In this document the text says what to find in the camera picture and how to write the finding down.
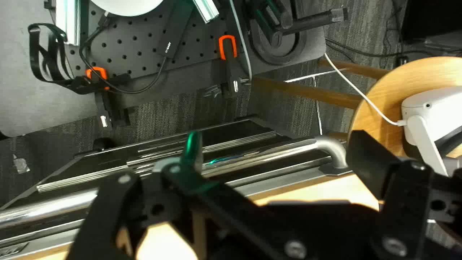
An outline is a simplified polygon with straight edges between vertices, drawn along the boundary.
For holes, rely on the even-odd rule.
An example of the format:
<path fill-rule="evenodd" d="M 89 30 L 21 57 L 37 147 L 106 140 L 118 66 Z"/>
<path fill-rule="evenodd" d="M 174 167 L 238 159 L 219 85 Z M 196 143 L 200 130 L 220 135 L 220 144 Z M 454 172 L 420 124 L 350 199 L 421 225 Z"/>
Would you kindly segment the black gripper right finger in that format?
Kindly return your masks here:
<path fill-rule="evenodd" d="M 385 196 L 389 169 L 398 159 L 363 130 L 352 130 L 346 144 L 346 163 L 376 198 Z"/>

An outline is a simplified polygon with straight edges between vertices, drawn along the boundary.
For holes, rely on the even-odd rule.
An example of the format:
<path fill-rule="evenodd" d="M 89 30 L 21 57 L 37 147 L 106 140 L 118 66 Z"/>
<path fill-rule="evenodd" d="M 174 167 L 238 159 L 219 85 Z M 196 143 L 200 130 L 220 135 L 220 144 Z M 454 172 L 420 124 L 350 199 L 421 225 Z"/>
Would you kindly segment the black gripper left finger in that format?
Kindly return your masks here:
<path fill-rule="evenodd" d="M 184 140 L 184 146 L 180 157 L 180 169 L 183 172 L 200 172 L 202 164 L 203 164 L 202 133 L 190 131 Z"/>

